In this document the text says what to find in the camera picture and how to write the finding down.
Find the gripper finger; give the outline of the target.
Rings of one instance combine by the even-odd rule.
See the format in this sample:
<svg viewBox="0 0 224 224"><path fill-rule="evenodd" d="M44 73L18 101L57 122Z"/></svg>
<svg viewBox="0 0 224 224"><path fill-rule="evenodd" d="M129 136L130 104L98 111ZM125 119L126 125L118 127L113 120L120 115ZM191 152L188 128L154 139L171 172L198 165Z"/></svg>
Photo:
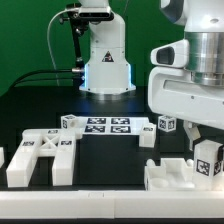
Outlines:
<svg viewBox="0 0 224 224"><path fill-rule="evenodd" d="M221 167L222 165L222 161L224 160L224 145L221 145L219 148L218 148L218 154L217 154L217 159L218 159L218 163Z"/></svg>

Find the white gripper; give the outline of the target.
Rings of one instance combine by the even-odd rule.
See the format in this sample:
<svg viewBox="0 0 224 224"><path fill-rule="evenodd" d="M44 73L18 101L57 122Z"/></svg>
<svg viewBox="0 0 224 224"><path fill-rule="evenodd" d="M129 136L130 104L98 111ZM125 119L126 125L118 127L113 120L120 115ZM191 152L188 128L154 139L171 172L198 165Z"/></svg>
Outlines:
<svg viewBox="0 0 224 224"><path fill-rule="evenodd" d="M182 69L155 67L149 75L148 105L183 121L189 149L201 135L198 124L224 130L224 88L199 85Z"/></svg>

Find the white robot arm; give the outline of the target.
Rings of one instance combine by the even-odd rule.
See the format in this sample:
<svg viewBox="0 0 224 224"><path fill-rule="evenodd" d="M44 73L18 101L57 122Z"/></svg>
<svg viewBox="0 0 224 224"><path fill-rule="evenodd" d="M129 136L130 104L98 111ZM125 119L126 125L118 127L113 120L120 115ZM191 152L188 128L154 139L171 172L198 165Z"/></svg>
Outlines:
<svg viewBox="0 0 224 224"><path fill-rule="evenodd" d="M80 0L78 16L90 23L90 59L82 91L101 98L133 91L125 58L125 22L108 0ZM224 130L224 0L160 0L160 10L184 27L184 38L151 51L148 105L166 132L183 121L189 148L203 124Z"/></svg>

